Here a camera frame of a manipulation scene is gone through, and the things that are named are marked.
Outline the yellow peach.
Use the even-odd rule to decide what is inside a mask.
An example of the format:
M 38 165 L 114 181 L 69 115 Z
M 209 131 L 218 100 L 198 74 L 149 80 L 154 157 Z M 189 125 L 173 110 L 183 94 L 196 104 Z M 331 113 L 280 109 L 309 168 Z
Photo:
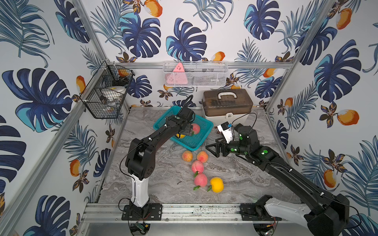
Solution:
M 210 179 L 210 186 L 208 187 L 208 192 L 213 191 L 214 193 L 220 193 L 224 189 L 223 180 L 219 177 L 214 177 Z
M 176 134 L 175 135 L 178 139 L 183 139 L 183 138 L 185 138 L 185 135 L 183 135 L 183 134 Z

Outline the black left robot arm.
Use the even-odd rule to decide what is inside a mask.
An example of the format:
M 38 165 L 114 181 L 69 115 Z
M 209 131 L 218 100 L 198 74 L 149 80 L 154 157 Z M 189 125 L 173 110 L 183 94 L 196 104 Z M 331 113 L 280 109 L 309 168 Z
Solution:
M 133 181 L 131 202 L 134 206 L 143 209 L 149 202 L 148 180 L 155 169 L 157 151 L 177 134 L 190 135 L 194 119 L 194 111 L 183 107 L 178 114 L 166 117 L 164 125 L 151 135 L 132 140 L 126 168 Z

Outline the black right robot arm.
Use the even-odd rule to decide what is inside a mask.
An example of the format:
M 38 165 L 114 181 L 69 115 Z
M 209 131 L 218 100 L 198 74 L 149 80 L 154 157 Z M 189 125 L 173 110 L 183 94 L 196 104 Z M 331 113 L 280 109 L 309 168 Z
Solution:
M 264 195 L 253 204 L 242 204 L 244 221 L 284 219 L 307 228 L 314 236 L 338 236 L 349 223 L 349 200 L 315 185 L 285 163 L 280 155 L 258 140 L 251 126 L 228 122 L 218 126 L 223 137 L 205 148 L 215 157 L 235 154 L 270 174 L 294 194 L 301 203 L 292 204 Z

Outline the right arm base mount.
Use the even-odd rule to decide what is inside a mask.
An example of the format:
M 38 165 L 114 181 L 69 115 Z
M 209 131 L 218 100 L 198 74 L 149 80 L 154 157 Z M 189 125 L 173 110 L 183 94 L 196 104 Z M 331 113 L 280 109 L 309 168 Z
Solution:
M 241 204 L 239 214 L 243 221 L 281 221 L 280 217 L 271 216 L 265 209 L 265 203 Z

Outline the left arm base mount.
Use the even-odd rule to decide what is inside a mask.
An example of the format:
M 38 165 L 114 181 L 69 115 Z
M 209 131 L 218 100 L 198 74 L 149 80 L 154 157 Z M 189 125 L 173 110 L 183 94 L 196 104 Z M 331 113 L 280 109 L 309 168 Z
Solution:
M 125 205 L 121 219 L 123 221 L 161 221 L 162 204 L 147 203 L 143 207 L 138 207 L 134 204 Z

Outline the yellow peach front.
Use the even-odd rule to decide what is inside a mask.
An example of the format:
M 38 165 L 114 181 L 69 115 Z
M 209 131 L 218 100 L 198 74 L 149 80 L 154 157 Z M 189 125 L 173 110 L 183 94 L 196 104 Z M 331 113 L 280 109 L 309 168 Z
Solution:
M 224 189 L 223 180 L 219 177 L 214 177 L 210 179 L 210 186 L 208 187 L 208 192 L 213 191 L 214 193 L 220 193 Z

